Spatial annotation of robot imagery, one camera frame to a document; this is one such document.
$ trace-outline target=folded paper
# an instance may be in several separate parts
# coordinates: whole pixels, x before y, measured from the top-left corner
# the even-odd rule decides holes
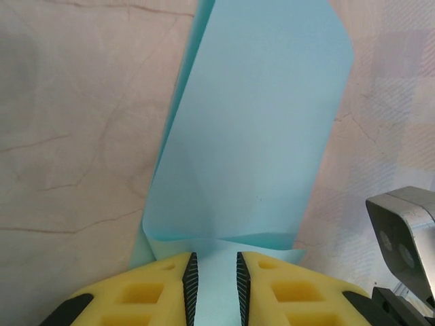
[[[326,0],[199,8],[142,227],[156,259],[198,252],[197,325],[207,307],[222,311],[208,325],[233,325],[235,253],[300,258],[290,249],[353,54]]]

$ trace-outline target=marble surface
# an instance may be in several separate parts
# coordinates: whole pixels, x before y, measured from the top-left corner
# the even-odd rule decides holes
[[[0,325],[127,269],[195,3],[120,3],[0,1]]]
[[[296,244],[365,287],[382,263],[364,197],[435,188],[434,47],[418,43],[435,44],[435,11],[407,1],[330,1],[355,64]],[[127,269],[195,7],[0,0],[0,325],[37,325]]]

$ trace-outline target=mounting hole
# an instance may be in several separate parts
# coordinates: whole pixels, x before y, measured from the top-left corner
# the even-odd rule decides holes
[[[388,235],[384,231],[380,231],[379,235],[381,236],[382,244],[389,251],[393,250],[392,242],[389,240]]]
[[[409,250],[403,244],[399,244],[399,252],[400,252],[400,255],[402,256],[403,260],[408,264],[408,266],[411,268],[414,268],[415,262],[414,262],[413,256],[411,255]]]

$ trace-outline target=yellow foam gripper pad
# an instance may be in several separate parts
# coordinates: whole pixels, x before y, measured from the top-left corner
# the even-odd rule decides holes
[[[193,326],[196,253],[129,270],[74,293],[40,326]]]
[[[259,253],[237,255],[242,326],[393,326],[356,285]]]

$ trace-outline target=yellow foam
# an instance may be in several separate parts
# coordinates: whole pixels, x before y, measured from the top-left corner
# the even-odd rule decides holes
[[[190,253],[155,261],[85,287],[94,299],[72,326],[184,326],[182,277]]]
[[[343,291],[361,288],[261,255],[243,253],[251,276],[249,326],[370,326]]]

